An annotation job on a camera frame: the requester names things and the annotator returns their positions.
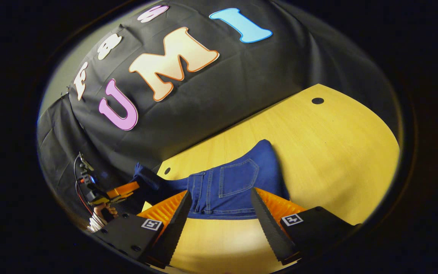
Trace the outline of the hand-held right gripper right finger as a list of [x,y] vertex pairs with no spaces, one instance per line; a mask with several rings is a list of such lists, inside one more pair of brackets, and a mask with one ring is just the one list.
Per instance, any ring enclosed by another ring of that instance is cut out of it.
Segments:
[[308,260],[334,247],[358,229],[327,209],[306,209],[260,188],[251,202],[276,259],[283,265]]

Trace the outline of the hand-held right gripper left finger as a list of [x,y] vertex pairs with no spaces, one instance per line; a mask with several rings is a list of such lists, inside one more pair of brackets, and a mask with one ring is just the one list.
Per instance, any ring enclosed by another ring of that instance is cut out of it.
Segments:
[[192,205],[182,191],[133,215],[122,213],[94,233],[94,239],[129,260],[164,269],[171,262]]

